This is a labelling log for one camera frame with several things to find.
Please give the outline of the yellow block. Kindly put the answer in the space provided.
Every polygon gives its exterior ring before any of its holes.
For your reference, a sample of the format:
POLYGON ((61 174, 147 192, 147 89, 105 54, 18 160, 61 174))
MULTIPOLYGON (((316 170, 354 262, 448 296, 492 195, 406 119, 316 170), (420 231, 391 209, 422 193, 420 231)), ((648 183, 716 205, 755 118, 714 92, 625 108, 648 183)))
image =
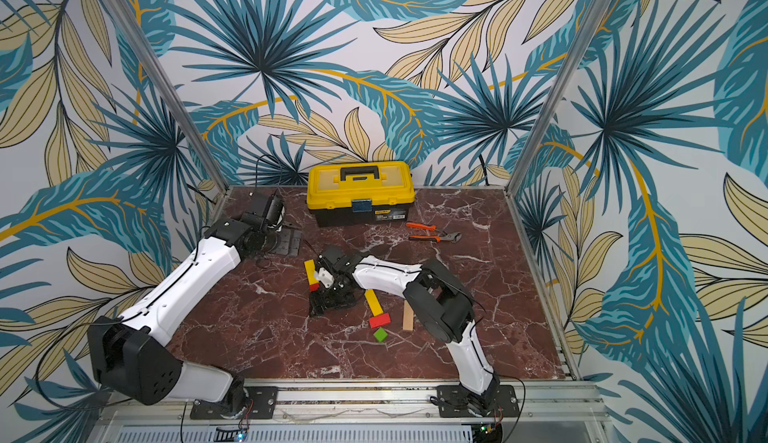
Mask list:
POLYGON ((374 317, 384 313, 381 304, 372 289, 366 290, 364 297, 374 317))
POLYGON ((305 272, 307 275, 309 285, 310 286, 318 285, 319 281, 317 280, 315 261, 314 260, 305 261, 304 267, 305 267, 305 272))

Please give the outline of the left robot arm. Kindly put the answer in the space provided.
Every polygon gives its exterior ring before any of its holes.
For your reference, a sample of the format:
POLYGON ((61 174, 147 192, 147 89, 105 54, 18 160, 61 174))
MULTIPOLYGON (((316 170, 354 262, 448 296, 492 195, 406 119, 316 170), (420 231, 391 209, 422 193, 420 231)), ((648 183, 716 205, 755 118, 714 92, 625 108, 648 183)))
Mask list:
POLYGON ((203 231, 191 254, 148 295, 118 317, 101 317, 87 331, 97 382, 144 405, 196 400, 233 417, 247 407, 243 381, 213 366, 176 358, 167 344, 203 297, 240 263, 286 255, 299 234, 283 227, 277 192, 254 191, 236 218, 203 231))

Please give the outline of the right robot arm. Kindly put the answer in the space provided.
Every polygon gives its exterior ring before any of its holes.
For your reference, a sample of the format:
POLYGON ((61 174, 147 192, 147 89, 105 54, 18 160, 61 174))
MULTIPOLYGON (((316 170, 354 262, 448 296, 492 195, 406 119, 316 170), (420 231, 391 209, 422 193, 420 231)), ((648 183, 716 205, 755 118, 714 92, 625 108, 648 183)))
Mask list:
POLYGON ((475 299, 445 265, 436 259, 401 264, 369 253, 346 254, 336 246, 327 247, 313 264, 310 275, 318 288, 310 293, 311 316, 350 308, 358 302, 358 294, 367 290, 403 298, 422 326, 446 344, 465 403, 483 411, 491 407, 499 376, 477 334, 475 299))

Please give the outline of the yellow black toolbox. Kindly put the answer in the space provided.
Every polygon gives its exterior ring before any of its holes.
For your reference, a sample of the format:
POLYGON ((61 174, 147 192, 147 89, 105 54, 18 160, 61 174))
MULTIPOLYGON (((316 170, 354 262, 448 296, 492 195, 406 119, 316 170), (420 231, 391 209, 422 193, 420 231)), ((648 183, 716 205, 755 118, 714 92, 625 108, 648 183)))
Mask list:
POLYGON ((402 161, 321 165, 309 172, 306 203, 321 228, 404 222, 414 201, 411 170, 402 161))

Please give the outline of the green small cube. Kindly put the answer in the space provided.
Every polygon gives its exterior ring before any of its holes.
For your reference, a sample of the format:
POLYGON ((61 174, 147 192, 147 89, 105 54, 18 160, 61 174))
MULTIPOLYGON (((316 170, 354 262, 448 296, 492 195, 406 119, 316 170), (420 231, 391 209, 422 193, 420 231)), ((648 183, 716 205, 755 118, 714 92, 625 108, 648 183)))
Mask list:
POLYGON ((374 337, 378 342, 384 342, 387 339, 387 332, 383 328, 378 328, 374 332, 374 337))

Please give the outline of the natural wood block lower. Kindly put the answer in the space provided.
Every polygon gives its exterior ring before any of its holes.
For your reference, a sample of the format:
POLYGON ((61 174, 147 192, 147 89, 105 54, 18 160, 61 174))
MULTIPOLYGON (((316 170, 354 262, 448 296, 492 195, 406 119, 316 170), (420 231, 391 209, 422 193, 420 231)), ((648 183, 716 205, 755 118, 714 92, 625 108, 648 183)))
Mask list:
POLYGON ((414 330, 414 311, 411 308, 410 304, 408 302, 404 303, 403 306, 403 320, 402 320, 402 329, 407 332, 412 332, 414 330))

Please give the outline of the large orange-handled pliers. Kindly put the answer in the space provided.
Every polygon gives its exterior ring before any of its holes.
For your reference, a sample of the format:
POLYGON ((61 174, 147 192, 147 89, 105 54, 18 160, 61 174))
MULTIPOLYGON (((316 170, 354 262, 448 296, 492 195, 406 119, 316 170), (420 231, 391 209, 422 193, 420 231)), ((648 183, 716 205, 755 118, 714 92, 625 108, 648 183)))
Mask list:
POLYGON ((418 230, 418 234, 409 236, 410 241, 429 241, 434 243, 457 243, 462 234, 460 232, 446 232, 438 230, 435 225, 426 225, 421 223, 407 222, 406 227, 412 230, 418 230))

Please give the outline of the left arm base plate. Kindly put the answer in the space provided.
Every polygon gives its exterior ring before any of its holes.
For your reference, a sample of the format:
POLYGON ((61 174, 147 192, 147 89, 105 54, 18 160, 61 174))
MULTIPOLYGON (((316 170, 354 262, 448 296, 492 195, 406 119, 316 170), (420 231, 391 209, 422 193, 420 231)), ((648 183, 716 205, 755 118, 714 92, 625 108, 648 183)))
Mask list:
POLYGON ((238 386, 221 402, 196 400, 190 411, 192 420, 270 420, 273 417, 276 386, 238 386))

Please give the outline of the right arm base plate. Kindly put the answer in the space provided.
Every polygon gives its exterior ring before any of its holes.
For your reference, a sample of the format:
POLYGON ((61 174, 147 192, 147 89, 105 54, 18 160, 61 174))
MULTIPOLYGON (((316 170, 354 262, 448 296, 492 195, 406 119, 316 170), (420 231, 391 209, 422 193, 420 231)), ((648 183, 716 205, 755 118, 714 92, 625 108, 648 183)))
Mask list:
POLYGON ((498 386, 483 395, 461 385, 440 385, 430 402, 438 408, 441 418, 513 418, 520 414, 521 399, 509 385, 498 386))

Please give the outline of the aluminium front rail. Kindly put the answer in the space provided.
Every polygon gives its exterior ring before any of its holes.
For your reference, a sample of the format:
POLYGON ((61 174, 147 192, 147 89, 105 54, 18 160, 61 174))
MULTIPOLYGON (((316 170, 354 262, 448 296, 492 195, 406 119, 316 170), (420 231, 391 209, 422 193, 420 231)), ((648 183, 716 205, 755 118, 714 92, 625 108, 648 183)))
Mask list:
POLYGON ((595 384, 505 381, 485 417, 437 402, 443 380, 252 379, 246 420, 199 403, 125 403, 104 411, 90 442, 616 442, 595 384))

